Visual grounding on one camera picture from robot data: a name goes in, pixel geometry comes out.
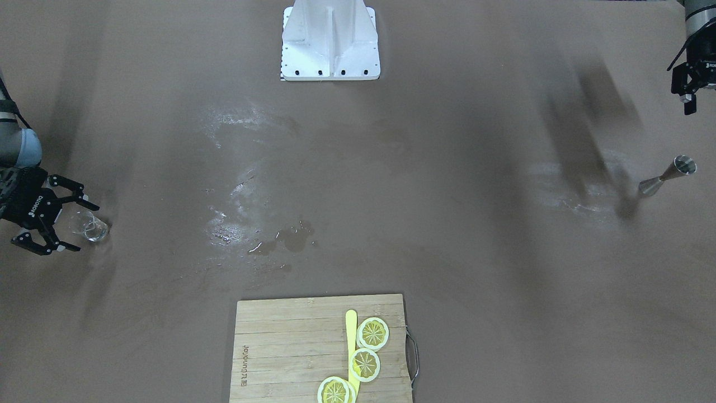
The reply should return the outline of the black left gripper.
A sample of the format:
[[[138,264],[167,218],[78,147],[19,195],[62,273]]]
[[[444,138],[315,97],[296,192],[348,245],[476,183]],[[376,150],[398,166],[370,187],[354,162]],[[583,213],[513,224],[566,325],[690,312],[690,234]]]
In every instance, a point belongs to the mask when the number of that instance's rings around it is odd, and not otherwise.
[[[696,113],[698,89],[713,89],[715,84],[714,34],[698,34],[687,46],[687,62],[672,69],[671,92],[682,102],[684,115]]]

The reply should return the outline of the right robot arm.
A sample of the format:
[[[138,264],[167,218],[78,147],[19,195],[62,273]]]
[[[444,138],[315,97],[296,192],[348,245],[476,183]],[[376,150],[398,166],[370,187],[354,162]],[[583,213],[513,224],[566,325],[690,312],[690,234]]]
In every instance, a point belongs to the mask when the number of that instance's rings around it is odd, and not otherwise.
[[[1,218],[20,228],[11,244],[36,255],[81,248],[57,237],[54,225],[64,204],[76,203],[96,212],[84,185],[41,168],[43,148],[39,136],[21,115],[1,82]]]

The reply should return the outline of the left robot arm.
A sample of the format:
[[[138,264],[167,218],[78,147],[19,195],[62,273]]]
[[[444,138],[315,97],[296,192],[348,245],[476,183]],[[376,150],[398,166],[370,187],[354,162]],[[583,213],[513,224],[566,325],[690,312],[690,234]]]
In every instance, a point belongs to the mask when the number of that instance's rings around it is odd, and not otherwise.
[[[671,61],[671,92],[684,115],[696,113],[696,92],[715,85],[715,1],[679,1],[685,13],[686,39]]]

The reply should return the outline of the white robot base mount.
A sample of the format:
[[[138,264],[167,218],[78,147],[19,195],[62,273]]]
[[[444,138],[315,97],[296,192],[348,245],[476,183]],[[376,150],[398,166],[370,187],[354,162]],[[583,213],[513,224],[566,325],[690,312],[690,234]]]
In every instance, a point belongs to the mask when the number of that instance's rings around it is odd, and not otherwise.
[[[376,12],[363,1],[296,1],[283,10],[280,77],[286,81],[376,80]]]

